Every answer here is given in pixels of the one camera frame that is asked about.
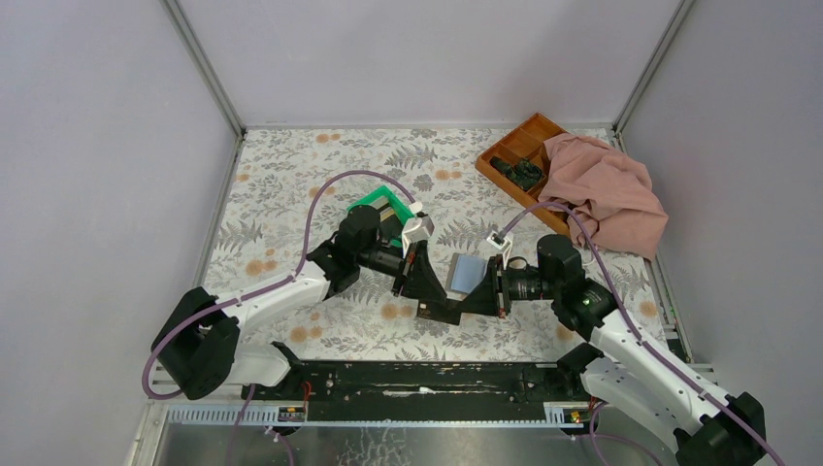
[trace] folded towel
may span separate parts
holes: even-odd
[[[654,258],[669,216],[651,192],[645,165],[586,136],[560,134],[545,148],[551,163],[538,199],[568,204],[596,245]],[[569,228],[582,245],[585,238],[571,219]]]

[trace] wooden box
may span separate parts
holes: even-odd
[[[566,130],[554,124],[545,116],[534,114],[523,124],[514,128],[505,138],[481,154],[477,158],[475,166],[486,178],[498,185],[520,205],[530,207],[538,203],[538,196],[543,190],[548,177],[548,155],[545,152],[543,141],[565,132]],[[521,158],[526,158],[543,170],[543,178],[534,187],[524,191],[491,166],[492,157],[502,158],[512,165]],[[540,208],[533,211],[532,214],[555,232],[569,236],[566,213]]]

